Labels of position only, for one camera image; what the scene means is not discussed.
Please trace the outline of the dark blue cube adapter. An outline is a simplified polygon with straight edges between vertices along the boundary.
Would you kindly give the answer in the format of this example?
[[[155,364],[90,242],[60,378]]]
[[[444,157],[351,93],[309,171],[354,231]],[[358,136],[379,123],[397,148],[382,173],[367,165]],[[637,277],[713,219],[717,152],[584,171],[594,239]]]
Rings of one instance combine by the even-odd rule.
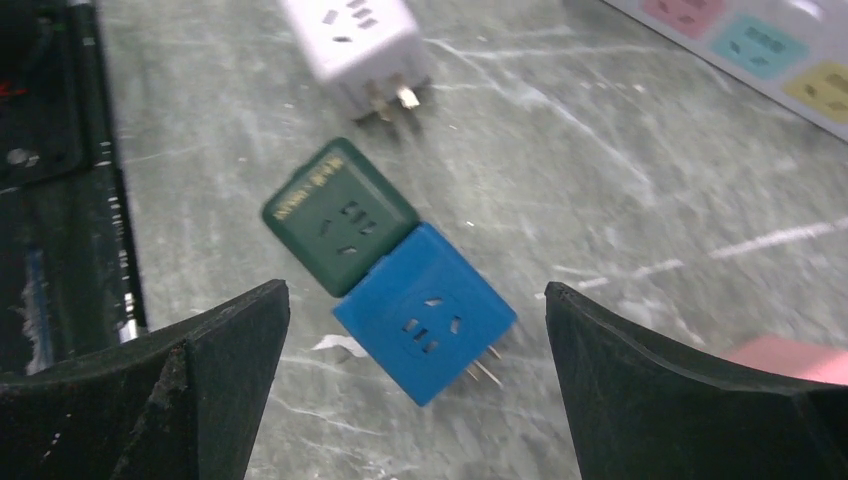
[[[419,406],[459,378],[517,318],[425,222],[381,258],[333,314]]]

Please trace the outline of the white cube plug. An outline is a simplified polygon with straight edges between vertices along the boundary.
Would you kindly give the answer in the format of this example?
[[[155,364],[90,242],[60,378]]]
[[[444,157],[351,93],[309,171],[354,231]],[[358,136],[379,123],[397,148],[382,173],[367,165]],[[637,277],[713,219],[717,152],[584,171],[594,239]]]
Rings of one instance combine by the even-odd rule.
[[[351,120],[413,110],[430,79],[425,41],[404,1],[279,2],[313,78]]]

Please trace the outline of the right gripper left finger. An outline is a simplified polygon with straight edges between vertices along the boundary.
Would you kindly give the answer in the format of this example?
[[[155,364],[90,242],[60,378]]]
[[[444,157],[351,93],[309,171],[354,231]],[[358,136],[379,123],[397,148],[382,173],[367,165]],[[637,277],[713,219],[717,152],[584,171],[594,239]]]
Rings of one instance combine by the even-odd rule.
[[[274,279],[32,376],[1,378],[5,479],[241,479],[290,320]]]

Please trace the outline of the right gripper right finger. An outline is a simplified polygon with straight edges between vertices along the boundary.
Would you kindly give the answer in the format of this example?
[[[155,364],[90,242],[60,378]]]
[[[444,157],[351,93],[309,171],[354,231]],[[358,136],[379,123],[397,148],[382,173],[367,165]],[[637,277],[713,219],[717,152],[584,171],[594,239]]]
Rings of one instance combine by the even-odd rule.
[[[843,479],[847,390],[680,343],[561,283],[546,324],[585,479]]]

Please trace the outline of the white power strip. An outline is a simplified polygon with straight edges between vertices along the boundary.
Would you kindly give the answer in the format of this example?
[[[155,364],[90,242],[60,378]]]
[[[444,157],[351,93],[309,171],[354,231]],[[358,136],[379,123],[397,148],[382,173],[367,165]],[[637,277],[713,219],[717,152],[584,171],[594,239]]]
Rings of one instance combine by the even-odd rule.
[[[612,5],[846,139],[845,1],[639,0]]]

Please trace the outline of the pink plug adapter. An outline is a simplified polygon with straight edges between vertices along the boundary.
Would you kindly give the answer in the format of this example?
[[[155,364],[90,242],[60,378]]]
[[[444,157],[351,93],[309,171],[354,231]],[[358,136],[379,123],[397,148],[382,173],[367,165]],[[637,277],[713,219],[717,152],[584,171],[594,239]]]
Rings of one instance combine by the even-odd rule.
[[[722,355],[731,362],[778,375],[847,384],[847,351],[766,335]]]

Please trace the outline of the green cube plug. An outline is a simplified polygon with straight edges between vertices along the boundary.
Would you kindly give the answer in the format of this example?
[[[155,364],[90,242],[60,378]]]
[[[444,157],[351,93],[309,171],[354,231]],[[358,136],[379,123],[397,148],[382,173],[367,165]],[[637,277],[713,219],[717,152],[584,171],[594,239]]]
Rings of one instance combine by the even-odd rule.
[[[295,170],[264,204],[261,218],[334,298],[346,295],[420,223],[410,202],[343,137]]]

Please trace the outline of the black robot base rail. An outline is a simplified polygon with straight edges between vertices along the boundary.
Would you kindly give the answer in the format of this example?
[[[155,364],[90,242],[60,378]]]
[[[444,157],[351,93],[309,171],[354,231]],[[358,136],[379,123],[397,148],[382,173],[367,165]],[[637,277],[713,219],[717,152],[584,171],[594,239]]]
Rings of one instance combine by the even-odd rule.
[[[1,5],[1,371],[130,341],[146,309],[93,1]]]

